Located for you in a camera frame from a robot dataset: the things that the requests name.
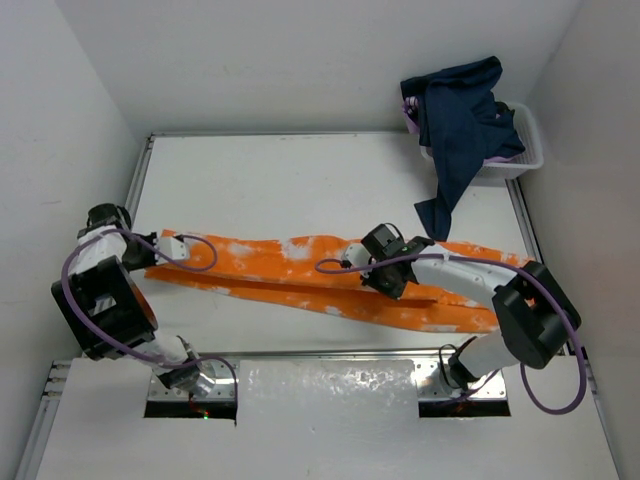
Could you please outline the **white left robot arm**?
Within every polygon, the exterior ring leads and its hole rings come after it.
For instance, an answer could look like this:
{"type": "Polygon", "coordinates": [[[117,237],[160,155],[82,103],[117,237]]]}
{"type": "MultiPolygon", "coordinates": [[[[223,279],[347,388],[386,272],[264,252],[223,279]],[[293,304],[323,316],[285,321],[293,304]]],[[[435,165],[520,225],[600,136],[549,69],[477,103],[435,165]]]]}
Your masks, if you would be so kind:
{"type": "Polygon", "coordinates": [[[77,317],[82,312],[105,334],[146,357],[144,363],[168,389],[193,391],[201,379],[191,346],[179,336],[159,331],[158,322],[130,273],[154,267],[167,259],[190,257],[183,238],[161,239],[157,233],[136,240],[127,234],[132,221],[125,207],[99,204],[88,212],[86,226],[78,232],[83,248],[68,269],[68,288],[61,281],[51,293],[83,353],[94,361],[116,360],[128,354],[91,331],[77,317]]]}

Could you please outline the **orange tie-dye trousers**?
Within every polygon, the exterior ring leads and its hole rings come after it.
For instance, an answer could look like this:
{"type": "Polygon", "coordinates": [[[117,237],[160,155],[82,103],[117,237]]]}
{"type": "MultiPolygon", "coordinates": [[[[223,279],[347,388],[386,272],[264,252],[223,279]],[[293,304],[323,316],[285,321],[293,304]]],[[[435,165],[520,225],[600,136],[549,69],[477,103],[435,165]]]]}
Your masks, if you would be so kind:
{"type": "Polygon", "coordinates": [[[318,261],[338,257],[349,240],[331,235],[285,240],[243,240],[209,235],[190,245],[186,268],[165,264],[148,279],[419,332],[489,333],[497,329],[488,308],[434,286],[408,285],[392,300],[361,284],[357,274],[329,275],[318,261]]]}

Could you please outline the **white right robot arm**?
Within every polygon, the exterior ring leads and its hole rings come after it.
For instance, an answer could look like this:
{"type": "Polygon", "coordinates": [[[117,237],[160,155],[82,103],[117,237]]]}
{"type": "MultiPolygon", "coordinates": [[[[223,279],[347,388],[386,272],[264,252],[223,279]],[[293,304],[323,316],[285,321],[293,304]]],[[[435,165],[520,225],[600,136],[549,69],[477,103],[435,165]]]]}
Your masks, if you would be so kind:
{"type": "Polygon", "coordinates": [[[389,232],[370,233],[349,245],[342,259],[362,267],[362,284],[392,299],[407,285],[440,287],[489,309],[498,330],[474,337],[440,368],[445,388],[465,390],[481,377],[518,363],[543,369],[569,340],[554,306],[573,329],[581,317],[548,268],[536,261],[509,269],[502,262],[473,261],[424,237],[406,242],[389,232]]]}

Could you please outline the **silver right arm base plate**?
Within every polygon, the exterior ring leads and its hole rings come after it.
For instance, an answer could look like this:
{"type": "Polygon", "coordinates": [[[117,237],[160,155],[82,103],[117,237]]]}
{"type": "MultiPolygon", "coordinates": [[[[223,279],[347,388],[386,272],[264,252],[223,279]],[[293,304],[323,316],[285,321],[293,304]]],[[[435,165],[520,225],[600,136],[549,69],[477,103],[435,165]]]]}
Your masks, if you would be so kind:
{"type": "Polygon", "coordinates": [[[499,371],[484,375],[463,390],[455,387],[452,380],[445,382],[435,358],[423,358],[414,361],[411,378],[416,385],[418,400],[422,402],[438,403],[459,397],[475,401],[507,400],[506,385],[499,371]]]}

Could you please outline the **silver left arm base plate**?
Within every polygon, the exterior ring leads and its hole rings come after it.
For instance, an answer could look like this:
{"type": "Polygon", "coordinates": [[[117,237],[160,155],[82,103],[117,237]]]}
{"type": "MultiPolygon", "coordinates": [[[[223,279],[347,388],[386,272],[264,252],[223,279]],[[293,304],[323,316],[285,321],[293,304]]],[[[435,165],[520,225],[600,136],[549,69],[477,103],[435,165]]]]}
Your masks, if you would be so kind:
{"type": "Polygon", "coordinates": [[[154,375],[149,384],[151,401],[223,401],[236,398],[235,370],[220,361],[154,375]]]}

